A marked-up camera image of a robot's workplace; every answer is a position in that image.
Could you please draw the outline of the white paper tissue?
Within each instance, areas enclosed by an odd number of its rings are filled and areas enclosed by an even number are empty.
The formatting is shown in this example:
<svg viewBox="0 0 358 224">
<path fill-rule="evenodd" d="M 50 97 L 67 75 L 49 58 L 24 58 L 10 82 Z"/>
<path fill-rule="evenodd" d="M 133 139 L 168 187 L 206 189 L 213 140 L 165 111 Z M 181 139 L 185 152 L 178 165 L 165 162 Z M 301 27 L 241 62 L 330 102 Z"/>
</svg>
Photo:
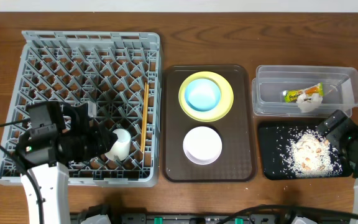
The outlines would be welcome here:
<svg viewBox="0 0 358 224">
<path fill-rule="evenodd" d="M 310 96 L 303 93 L 298 97 L 296 103 L 302 113 L 309 113 L 318 108 L 322 100 L 323 97 L 319 93 L 313 93 Z"/>
</svg>

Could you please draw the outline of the yellow plate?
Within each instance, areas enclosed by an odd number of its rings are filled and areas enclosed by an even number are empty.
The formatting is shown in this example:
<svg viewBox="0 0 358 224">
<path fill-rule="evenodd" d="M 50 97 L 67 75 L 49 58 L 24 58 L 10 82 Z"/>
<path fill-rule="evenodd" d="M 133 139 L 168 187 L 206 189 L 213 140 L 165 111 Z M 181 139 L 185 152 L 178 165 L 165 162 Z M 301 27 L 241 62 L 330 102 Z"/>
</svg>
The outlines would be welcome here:
<svg viewBox="0 0 358 224">
<path fill-rule="evenodd" d="M 210 111 L 195 111 L 194 109 L 190 108 L 185 101 L 185 88 L 190 82 L 199 78 L 206 78 L 212 80 L 218 85 L 219 89 L 221 90 L 220 102 L 214 109 Z M 204 71 L 196 72 L 186 78 L 185 81 L 183 81 L 178 92 L 178 100 L 182 110 L 189 117 L 201 122 L 212 122 L 221 119 L 230 111 L 234 101 L 234 94 L 231 85 L 223 76 L 214 72 Z"/>
</svg>

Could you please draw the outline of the cream white cup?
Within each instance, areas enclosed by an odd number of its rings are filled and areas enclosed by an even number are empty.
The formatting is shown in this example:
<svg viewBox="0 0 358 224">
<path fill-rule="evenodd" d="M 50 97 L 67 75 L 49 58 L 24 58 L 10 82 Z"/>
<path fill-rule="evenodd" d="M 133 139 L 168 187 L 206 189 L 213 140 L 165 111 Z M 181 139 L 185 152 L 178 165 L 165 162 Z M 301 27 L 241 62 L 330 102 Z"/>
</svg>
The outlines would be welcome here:
<svg viewBox="0 0 358 224">
<path fill-rule="evenodd" d="M 117 141 L 113 144 L 110 151 L 104 155 L 112 161 L 115 159 L 124 161 L 129 156 L 131 135 L 125 129 L 115 129 L 113 133 L 117 135 Z"/>
</svg>

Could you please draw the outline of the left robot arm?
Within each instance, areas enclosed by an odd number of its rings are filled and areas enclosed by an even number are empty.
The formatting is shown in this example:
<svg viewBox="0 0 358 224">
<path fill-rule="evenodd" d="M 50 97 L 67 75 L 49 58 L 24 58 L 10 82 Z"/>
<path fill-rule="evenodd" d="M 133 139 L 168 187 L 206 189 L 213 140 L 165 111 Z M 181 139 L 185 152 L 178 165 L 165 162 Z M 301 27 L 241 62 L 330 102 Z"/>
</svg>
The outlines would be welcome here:
<svg viewBox="0 0 358 224">
<path fill-rule="evenodd" d="M 107 153 L 117 135 L 96 122 L 96 104 L 45 101 L 27 106 L 30 128 L 19 137 L 15 155 L 22 169 L 31 223 L 69 223 L 70 162 Z"/>
</svg>

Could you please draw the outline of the white paper bowl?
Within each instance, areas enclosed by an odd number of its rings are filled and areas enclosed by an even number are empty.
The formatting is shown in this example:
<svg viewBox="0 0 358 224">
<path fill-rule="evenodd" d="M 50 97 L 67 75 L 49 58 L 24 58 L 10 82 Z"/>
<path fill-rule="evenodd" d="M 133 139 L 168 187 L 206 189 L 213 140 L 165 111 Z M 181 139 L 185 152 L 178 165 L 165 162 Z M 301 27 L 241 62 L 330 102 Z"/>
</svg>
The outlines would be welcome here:
<svg viewBox="0 0 358 224">
<path fill-rule="evenodd" d="M 191 129 L 183 140 L 183 152 L 194 164 L 208 165 L 221 155 L 223 142 L 220 135 L 212 128 L 198 126 Z"/>
</svg>

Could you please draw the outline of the yellow green snack wrapper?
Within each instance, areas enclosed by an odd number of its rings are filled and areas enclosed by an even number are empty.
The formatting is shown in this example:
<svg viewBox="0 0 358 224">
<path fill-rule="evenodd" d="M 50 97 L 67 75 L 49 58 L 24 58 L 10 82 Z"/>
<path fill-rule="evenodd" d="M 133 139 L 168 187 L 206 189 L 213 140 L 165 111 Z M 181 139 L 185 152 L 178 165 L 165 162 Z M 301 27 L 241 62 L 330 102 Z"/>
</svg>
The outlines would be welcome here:
<svg viewBox="0 0 358 224">
<path fill-rule="evenodd" d="M 293 103 L 302 94 L 305 94 L 306 96 L 312 96 L 313 94 L 317 94 L 318 96 L 324 96 L 323 84 L 320 82 L 311 87 L 301 90 L 285 90 L 282 92 L 283 101 L 285 103 Z"/>
</svg>

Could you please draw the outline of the light blue bowl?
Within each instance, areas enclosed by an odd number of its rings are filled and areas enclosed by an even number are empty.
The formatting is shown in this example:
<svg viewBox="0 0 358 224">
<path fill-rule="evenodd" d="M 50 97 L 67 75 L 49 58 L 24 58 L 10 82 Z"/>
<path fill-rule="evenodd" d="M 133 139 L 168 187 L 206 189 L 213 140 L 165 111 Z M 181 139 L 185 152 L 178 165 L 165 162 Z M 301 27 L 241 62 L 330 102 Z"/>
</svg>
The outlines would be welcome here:
<svg viewBox="0 0 358 224">
<path fill-rule="evenodd" d="M 185 88 L 185 101 L 195 111 L 206 112 L 214 109 L 221 99 L 221 90 L 212 80 L 199 78 Z"/>
</svg>

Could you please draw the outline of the pile of rice and nuts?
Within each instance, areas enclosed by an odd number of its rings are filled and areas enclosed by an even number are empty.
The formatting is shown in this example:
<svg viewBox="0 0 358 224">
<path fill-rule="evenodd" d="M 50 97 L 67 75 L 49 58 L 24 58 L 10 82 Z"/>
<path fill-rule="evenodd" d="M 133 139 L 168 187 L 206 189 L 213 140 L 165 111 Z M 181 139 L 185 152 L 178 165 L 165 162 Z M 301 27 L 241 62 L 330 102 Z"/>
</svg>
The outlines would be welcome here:
<svg viewBox="0 0 358 224">
<path fill-rule="evenodd" d="M 343 173 L 338 150 L 314 127 L 284 127 L 276 143 L 281 173 L 291 179 L 338 177 Z"/>
</svg>

